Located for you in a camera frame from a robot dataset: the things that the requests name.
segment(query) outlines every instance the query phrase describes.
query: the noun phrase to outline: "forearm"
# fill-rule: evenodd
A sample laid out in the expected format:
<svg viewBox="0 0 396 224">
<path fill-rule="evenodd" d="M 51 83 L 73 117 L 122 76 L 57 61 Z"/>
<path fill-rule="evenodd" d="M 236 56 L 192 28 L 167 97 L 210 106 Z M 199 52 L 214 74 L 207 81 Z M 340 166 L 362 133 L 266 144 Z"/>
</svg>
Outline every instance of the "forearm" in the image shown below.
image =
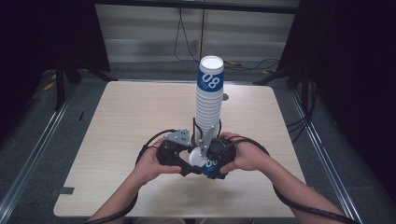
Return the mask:
<svg viewBox="0 0 396 224">
<path fill-rule="evenodd" d="M 132 202 L 142 185 L 136 174 L 132 172 L 89 220 L 109 217 L 123 211 Z M 109 223 L 122 223 L 122 221 L 123 218 L 119 218 Z"/>
<path fill-rule="evenodd" d="M 276 189 L 287 199 L 301 205 L 343 215 L 343 213 L 334 204 L 313 189 L 309 188 L 304 182 L 292 175 L 277 161 L 269 156 L 264 156 L 263 159 L 264 162 L 260 167 L 260 171 L 272 181 Z M 302 223 L 338 223 L 336 221 L 307 214 L 293 208 L 291 208 L 291 210 Z"/>
</svg>

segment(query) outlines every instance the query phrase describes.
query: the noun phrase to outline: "blue cup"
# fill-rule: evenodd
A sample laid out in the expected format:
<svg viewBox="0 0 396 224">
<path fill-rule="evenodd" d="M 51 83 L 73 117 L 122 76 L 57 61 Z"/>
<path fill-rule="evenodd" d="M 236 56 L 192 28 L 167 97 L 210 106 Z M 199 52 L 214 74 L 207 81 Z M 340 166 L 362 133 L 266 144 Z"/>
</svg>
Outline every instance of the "blue cup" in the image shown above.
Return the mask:
<svg viewBox="0 0 396 224">
<path fill-rule="evenodd" d="M 203 168 L 204 175 L 211 175 L 215 172 L 216 168 L 218 167 L 217 161 L 210 161 L 206 157 L 201 157 L 201 148 L 196 147 L 190 154 L 189 157 L 190 165 L 199 166 Z"/>
</svg>

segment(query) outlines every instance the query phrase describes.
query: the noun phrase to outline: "finger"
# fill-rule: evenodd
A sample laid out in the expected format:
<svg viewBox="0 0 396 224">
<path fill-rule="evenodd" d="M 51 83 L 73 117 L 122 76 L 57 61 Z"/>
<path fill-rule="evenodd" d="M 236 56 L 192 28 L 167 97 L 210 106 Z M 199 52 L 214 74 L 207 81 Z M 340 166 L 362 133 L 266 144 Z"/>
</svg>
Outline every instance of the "finger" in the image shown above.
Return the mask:
<svg viewBox="0 0 396 224">
<path fill-rule="evenodd" d="M 161 166 L 160 172 L 162 174 L 179 174 L 181 167 L 179 166 Z"/>
<path fill-rule="evenodd" d="M 220 134 L 220 137 L 229 138 L 229 137 L 236 136 L 236 135 L 238 135 L 238 134 L 236 134 L 236 133 L 230 133 L 230 132 L 225 132 L 225 133 L 221 133 L 221 134 Z"/>
<path fill-rule="evenodd" d="M 227 173 L 230 173 L 231 171 L 233 171 L 234 169 L 236 169 L 236 165 L 235 165 L 235 162 L 232 161 L 232 162 L 224 165 L 223 167 L 221 167 L 220 172 L 222 174 L 227 174 Z"/>
<path fill-rule="evenodd" d="M 165 139 L 164 138 L 160 138 L 153 144 L 153 146 L 154 147 L 160 147 L 161 144 L 163 143 L 163 141 L 165 141 Z"/>
</svg>

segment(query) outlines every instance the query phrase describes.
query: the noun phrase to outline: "hand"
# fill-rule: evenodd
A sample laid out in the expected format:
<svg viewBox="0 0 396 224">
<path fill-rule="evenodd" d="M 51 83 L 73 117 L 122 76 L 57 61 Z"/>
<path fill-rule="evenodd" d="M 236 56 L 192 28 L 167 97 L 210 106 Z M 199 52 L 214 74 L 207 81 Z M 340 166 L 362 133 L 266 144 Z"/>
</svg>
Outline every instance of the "hand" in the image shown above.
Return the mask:
<svg viewBox="0 0 396 224">
<path fill-rule="evenodd" d="M 243 138 L 236 133 L 222 133 L 220 137 L 229 138 L 230 141 L 236 141 Z M 235 148 L 235 160 L 220 169 L 223 174 L 227 174 L 234 169 L 241 169 L 244 171 L 259 170 L 265 159 L 268 158 L 268 155 L 261 149 L 248 142 L 238 143 L 235 145 Z"/>
<path fill-rule="evenodd" d="M 178 174 L 181 172 L 181 168 L 178 166 L 164 166 L 158 162 L 156 157 L 157 148 L 161 146 L 163 141 L 164 139 L 161 138 L 154 145 L 148 147 L 131 173 L 131 175 L 135 175 L 138 178 L 142 186 L 160 174 Z"/>
</svg>

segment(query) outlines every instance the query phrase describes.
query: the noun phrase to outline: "metal frame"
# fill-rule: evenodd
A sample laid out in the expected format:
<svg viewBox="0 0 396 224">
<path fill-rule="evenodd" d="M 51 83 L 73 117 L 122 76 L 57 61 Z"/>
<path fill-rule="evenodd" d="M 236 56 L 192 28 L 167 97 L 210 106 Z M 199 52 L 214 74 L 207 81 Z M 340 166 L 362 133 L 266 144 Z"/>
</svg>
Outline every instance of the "metal frame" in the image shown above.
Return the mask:
<svg viewBox="0 0 396 224">
<path fill-rule="evenodd" d="M 6 224 L 9 217 L 12 214 L 12 211 L 15 208 L 15 205 L 18 202 L 18 199 L 23 194 L 29 179 L 31 178 L 35 168 L 37 167 L 41 157 L 44 155 L 44 152 L 47 148 L 48 143 L 50 142 L 51 137 L 56 131 L 58 124 L 61 122 L 62 117 L 64 116 L 64 112 L 73 97 L 75 91 L 77 89 L 77 85 L 73 85 L 71 87 L 71 91 L 64 101 L 64 103 L 60 106 L 60 108 L 55 111 L 47 125 L 45 131 L 42 133 L 40 139 L 38 140 L 35 148 L 27 159 L 26 163 L 23 165 L 23 168 L 19 172 L 17 178 L 12 182 L 11 186 L 8 188 L 5 196 L 0 202 L 0 224 Z"/>
<path fill-rule="evenodd" d="M 292 90 L 291 96 L 293 98 L 293 102 L 297 107 L 298 113 L 302 119 L 305 118 L 305 112 L 302 107 L 302 100 L 297 92 L 297 90 Z M 335 170 L 334 165 L 332 164 L 332 160 L 327 153 L 326 148 L 323 146 L 321 139 L 314 127 L 314 124 L 311 121 L 308 121 L 306 126 L 306 131 L 309 135 L 309 138 L 312 141 L 312 144 L 315 148 L 315 151 L 318 153 L 318 157 L 323 165 L 323 168 L 329 177 L 329 180 L 332 184 L 332 188 L 334 189 L 335 194 L 338 197 L 338 201 L 344 209 L 345 214 L 353 218 L 354 220 L 359 221 L 360 224 L 363 224 L 361 221 L 361 217 L 358 214 L 358 211 L 355 207 L 355 204 L 352 201 L 349 193 L 347 192 L 346 187 L 344 186 L 343 181 L 341 180 L 339 174 Z"/>
<path fill-rule="evenodd" d="M 280 14 L 312 13 L 314 10 L 297 7 L 272 7 L 246 4 L 208 3 L 195 1 L 146 1 L 146 0 L 92 0 L 95 4 L 136 6 L 136 7 L 179 7 L 195 9 L 213 9 L 225 11 L 267 12 Z"/>
</svg>

